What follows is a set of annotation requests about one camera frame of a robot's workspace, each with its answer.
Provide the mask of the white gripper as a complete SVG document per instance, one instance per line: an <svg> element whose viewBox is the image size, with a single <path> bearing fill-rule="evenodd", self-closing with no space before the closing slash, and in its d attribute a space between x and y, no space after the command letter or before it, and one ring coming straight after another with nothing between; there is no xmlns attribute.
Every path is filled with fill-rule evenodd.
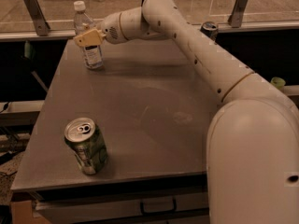
<svg viewBox="0 0 299 224"><path fill-rule="evenodd" d="M121 13L113 13L106 16L97 24L97 28L92 28L74 37L75 43L79 47L98 46L106 39L111 44L120 44L127 41L121 30Z"/></svg>

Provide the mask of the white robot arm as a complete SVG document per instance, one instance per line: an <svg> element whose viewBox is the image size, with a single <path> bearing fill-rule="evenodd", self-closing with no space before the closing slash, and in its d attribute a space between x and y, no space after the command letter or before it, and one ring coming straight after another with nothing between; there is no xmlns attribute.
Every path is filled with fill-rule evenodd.
<svg viewBox="0 0 299 224"><path fill-rule="evenodd" d="M217 93L206 171L211 224L299 224L299 111L294 102L216 44L180 14L173 0L107 16L75 38L103 41L166 36Z"/></svg>

